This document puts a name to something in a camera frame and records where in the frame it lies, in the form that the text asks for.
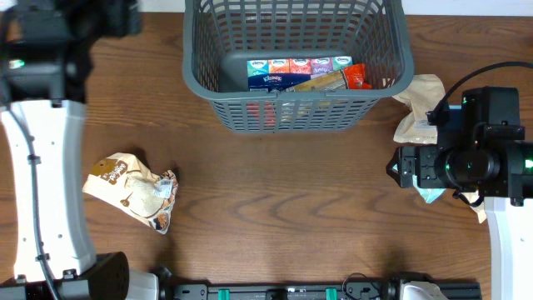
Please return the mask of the Kleenex tissue multipack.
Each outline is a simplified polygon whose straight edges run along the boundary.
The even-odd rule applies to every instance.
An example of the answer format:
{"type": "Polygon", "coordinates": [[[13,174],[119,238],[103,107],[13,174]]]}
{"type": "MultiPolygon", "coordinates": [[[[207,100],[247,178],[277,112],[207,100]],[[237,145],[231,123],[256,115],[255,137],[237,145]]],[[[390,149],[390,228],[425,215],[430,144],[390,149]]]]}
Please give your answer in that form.
{"type": "Polygon", "coordinates": [[[251,92],[281,91],[342,70],[352,64],[352,58],[349,56],[249,60],[247,61],[248,88],[251,92]]]}

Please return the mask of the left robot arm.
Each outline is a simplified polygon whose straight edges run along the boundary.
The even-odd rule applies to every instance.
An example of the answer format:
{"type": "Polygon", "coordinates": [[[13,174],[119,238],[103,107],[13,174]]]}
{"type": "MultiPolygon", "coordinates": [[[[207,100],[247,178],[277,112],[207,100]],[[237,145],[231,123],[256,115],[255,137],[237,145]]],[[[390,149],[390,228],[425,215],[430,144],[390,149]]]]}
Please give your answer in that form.
{"type": "Polygon", "coordinates": [[[1,122],[12,157],[17,257],[4,299],[149,299],[155,274],[96,253],[82,197],[91,49],[141,30],[135,1],[17,0],[1,16],[1,122]]]}

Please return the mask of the orange spaghetti packet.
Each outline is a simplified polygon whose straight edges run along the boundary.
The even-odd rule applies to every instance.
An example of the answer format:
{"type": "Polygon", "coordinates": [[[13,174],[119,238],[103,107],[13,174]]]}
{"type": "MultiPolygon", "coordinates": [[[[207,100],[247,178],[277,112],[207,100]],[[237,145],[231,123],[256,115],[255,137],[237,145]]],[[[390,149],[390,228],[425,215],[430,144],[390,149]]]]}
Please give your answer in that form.
{"type": "MultiPolygon", "coordinates": [[[[248,78],[248,87],[252,91],[279,92],[330,92],[340,89],[372,89],[366,82],[366,65],[358,63],[342,67],[338,71],[327,74],[292,74],[269,73],[254,75],[248,78]]],[[[304,117],[311,112],[311,103],[303,102],[296,108],[293,102],[284,102],[281,105],[280,122],[289,123],[293,117],[304,117]]]]}

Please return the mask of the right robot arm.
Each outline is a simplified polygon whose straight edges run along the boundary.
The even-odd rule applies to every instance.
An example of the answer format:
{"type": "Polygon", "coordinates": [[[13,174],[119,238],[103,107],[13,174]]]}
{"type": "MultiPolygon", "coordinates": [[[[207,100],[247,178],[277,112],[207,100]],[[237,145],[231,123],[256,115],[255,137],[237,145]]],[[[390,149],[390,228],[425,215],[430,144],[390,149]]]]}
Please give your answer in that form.
{"type": "Polygon", "coordinates": [[[442,99],[427,114],[434,145],[398,147],[386,166],[401,188],[444,188],[483,207],[491,239],[491,294],[532,297],[532,145],[521,126],[513,87],[463,92],[461,105],[442,99]]]}

